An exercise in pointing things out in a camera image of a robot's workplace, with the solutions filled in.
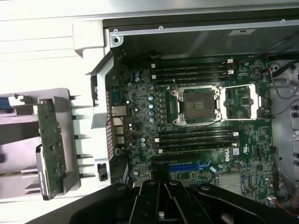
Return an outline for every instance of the green circuit board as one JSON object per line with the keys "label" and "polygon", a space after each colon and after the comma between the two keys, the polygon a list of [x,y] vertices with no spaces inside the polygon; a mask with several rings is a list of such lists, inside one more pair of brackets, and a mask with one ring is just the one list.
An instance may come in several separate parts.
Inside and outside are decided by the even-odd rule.
{"label": "green circuit board", "polygon": [[[271,113],[270,82],[267,73],[256,74],[258,76],[256,80],[250,77],[253,71],[266,69],[268,62],[255,60],[250,63],[228,65],[228,70],[234,72],[229,74],[227,80],[211,80],[213,70],[208,81],[198,80],[197,74],[188,72],[188,69],[193,70],[198,64],[221,65],[228,59],[238,61],[244,58],[246,57],[156,60],[143,62],[131,68],[122,68],[119,84],[110,87],[110,97],[115,109],[113,115],[115,142],[121,149],[119,153],[124,152],[129,156],[129,170],[133,182],[141,178],[151,178],[150,165],[157,159],[158,163],[165,162],[172,167],[169,170],[171,179],[184,180],[190,186],[212,183],[268,204],[267,196],[273,193],[273,161],[270,152],[272,128],[271,118],[268,116]],[[181,75],[180,67],[187,68]],[[183,78],[186,71],[193,77],[188,83],[180,81],[180,77]],[[161,79],[157,77],[159,72],[164,75]],[[173,73],[179,78],[171,79]],[[260,96],[260,108],[257,111],[257,119],[244,120],[242,118],[250,118],[252,114],[250,84],[255,85],[256,93]],[[205,102],[205,100],[209,102],[211,93],[215,93],[214,86],[238,86],[227,89],[225,105],[228,116],[240,120],[214,123],[215,105]],[[172,94],[174,90],[180,88],[185,88],[183,102],[178,102]],[[188,101],[198,96],[200,99],[192,102],[190,109]],[[200,118],[196,117],[198,111],[202,114]],[[186,126],[174,123],[181,112],[185,114]],[[186,144],[188,138],[175,139],[174,146],[184,142],[186,146],[182,148],[166,145],[161,149],[159,142],[162,138],[170,139],[175,133],[179,136],[182,131],[189,135],[194,133],[192,138],[200,138],[201,134],[213,132],[214,128],[226,132],[228,127],[234,142],[232,143],[230,139],[229,143],[215,144],[212,148],[206,145],[197,146],[197,142],[188,145]],[[207,137],[208,134],[204,136],[202,138],[206,141],[201,141],[201,144],[214,141]],[[189,168],[189,165],[197,164],[198,169]]]}

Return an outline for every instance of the red wire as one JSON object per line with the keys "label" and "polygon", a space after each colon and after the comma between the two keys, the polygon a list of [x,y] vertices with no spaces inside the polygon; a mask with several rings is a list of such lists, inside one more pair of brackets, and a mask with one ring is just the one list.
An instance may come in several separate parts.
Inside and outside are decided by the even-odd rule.
{"label": "red wire", "polygon": [[293,214],[293,213],[289,212],[287,209],[285,209],[284,207],[282,207],[277,201],[273,200],[273,202],[274,202],[279,208],[281,208],[282,210],[285,210],[285,211],[286,211],[288,214],[290,214],[291,216],[296,216],[296,217],[298,217],[298,215]]}

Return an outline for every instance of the cable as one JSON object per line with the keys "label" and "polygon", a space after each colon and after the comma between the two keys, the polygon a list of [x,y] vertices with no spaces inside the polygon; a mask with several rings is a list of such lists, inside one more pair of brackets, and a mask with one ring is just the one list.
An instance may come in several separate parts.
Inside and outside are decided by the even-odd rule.
{"label": "cable", "polygon": [[268,69],[268,71],[269,71],[269,73],[270,73],[270,77],[271,77],[271,81],[272,81],[272,84],[273,84],[273,88],[274,88],[274,90],[276,91],[276,93],[277,93],[277,95],[278,95],[279,98],[281,98],[281,99],[291,99],[293,96],[296,95],[296,93],[297,93],[297,91],[298,91],[298,86],[296,86],[296,89],[295,89],[294,93],[293,93],[291,96],[289,96],[289,97],[282,97],[282,96],[280,95],[278,89],[277,89],[276,84],[275,84],[275,80],[274,80],[274,78],[273,78],[272,70],[271,70],[271,69]]}
{"label": "cable", "polygon": [[273,74],[272,74],[273,77],[276,78],[276,77],[280,76],[282,73],[284,73],[286,70],[288,70],[292,65],[294,65],[298,62],[299,62],[299,59],[289,62],[285,66],[283,66],[280,69],[278,69],[277,71],[273,72]]}
{"label": "cable", "polygon": [[291,105],[292,105],[293,103],[296,103],[297,101],[299,101],[299,98],[293,100],[293,101],[292,101],[292,102],[291,102],[285,109],[283,109],[281,112],[278,112],[275,116],[278,116],[278,115],[280,115],[280,114],[286,112],[286,111],[291,107]]}
{"label": "cable", "polygon": [[222,120],[218,120],[218,121],[215,121],[215,122],[213,122],[213,123],[211,123],[211,124],[203,125],[203,126],[201,126],[201,127],[199,127],[199,128],[195,128],[195,129],[192,129],[192,130],[187,130],[186,132],[187,132],[187,133],[188,133],[188,132],[194,132],[194,131],[197,131],[197,130],[199,130],[199,129],[206,128],[206,127],[208,127],[208,126],[215,125],[215,124],[217,124],[217,123],[219,123],[219,122],[221,122],[221,121],[222,121]]}
{"label": "cable", "polygon": [[294,37],[297,36],[298,34],[299,34],[299,33],[296,33],[296,34],[294,34],[294,35],[292,35],[292,36],[289,36],[289,37],[287,37],[287,38],[285,38],[285,39],[283,39],[283,40],[277,42],[277,43],[274,44],[272,47],[270,47],[270,48],[268,48],[268,49],[262,51],[261,53],[255,55],[255,56],[253,56],[253,57],[250,57],[250,58],[248,58],[248,59],[241,60],[241,61],[239,61],[238,63],[244,63],[244,62],[250,62],[250,61],[256,60],[256,59],[258,59],[258,58],[260,58],[260,57],[266,55],[269,51],[275,49],[275,48],[278,47],[279,45],[284,44],[284,43],[290,41],[292,38],[294,38]]}

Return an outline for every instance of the black memory slot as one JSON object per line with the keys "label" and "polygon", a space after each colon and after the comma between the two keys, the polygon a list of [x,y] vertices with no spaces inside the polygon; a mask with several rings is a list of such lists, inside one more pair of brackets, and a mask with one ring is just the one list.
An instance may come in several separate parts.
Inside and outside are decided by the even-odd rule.
{"label": "black memory slot", "polygon": [[195,147],[195,146],[213,146],[213,145],[218,145],[222,143],[234,143],[234,140],[229,140],[226,138],[223,139],[216,139],[213,141],[200,141],[200,142],[185,142],[185,143],[172,143],[172,144],[159,144],[159,148],[164,149],[164,148],[178,148],[178,147]]}
{"label": "black memory slot", "polygon": [[[203,77],[203,78],[186,78],[186,79],[176,79],[176,84],[193,84],[193,83],[206,83],[206,82],[219,82],[226,81],[228,79],[228,75],[218,76],[218,77]],[[173,84],[173,79],[168,80],[157,80],[157,85],[167,85]]]}
{"label": "black memory slot", "polygon": [[161,161],[179,161],[185,159],[196,159],[197,157],[198,157],[197,153],[184,153],[184,154],[175,154],[175,155],[153,156],[150,159],[153,162],[161,162]]}
{"label": "black memory slot", "polygon": [[218,71],[201,71],[201,72],[180,72],[180,73],[171,73],[171,74],[161,74],[156,75],[156,80],[166,80],[166,79],[182,79],[182,78],[198,78],[198,77],[214,77],[217,78],[219,76],[227,76],[226,72]]}
{"label": "black memory slot", "polygon": [[198,136],[197,138],[183,138],[183,139],[170,139],[170,140],[163,140],[159,141],[159,146],[169,145],[169,144],[183,144],[183,143],[194,143],[194,142],[201,142],[201,141],[214,141],[214,140],[234,140],[230,135],[216,135],[216,136]]}
{"label": "black memory slot", "polygon": [[169,135],[177,135],[177,134],[209,134],[209,133],[218,133],[218,132],[232,132],[234,128],[229,127],[229,126],[220,126],[220,127],[207,127],[204,129],[178,129],[175,131],[160,131],[158,133],[159,137],[164,137],[164,136],[169,136]]}
{"label": "black memory slot", "polygon": [[188,66],[159,66],[155,71],[164,72],[169,70],[196,70],[196,69],[224,69],[227,65],[221,63],[203,63],[203,64],[188,64]]}
{"label": "black memory slot", "polygon": [[169,135],[159,136],[159,139],[160,141],[163,141],[169,139],[192,138],[192,137],[199,137],[199,136],[202,137],[216,136],[219,134],[226,134],[227,136],[232,136],[230,131],[222,130],[222,131],[207,132],[207,133],[189,132],[189,133],[182,133],[182,134],[169,134]]}
{"label": "black memory slot", "polygon": [[223,142],[218,144],[205,144],[205,145],[191,145],[183,147],[166,147],[163,148],[163,153],[175,153],[175,152],[184,152],[184,151],[195,151],[195,150],[213,150],[219,148],[230,148],[232,147],[230,142]]}

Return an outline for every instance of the cpu socket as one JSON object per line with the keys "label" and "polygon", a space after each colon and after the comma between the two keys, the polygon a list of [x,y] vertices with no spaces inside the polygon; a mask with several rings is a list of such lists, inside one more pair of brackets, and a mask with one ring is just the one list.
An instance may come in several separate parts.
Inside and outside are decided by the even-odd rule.
{"label": "cpu socket", "polygon": [[[249,110],[250,117],[232,118],[228,115],[227,106],[231,99],[227,98],[226,90],[236,91],[238,88],[248,89],[249,96],[243,97],[240,105]],[[173,124],[178,126],[202,126],[223,120],[256,120],[262,106],[255,84],[182,87],[172,90],[171,94],[177,98],[178,116]]]}

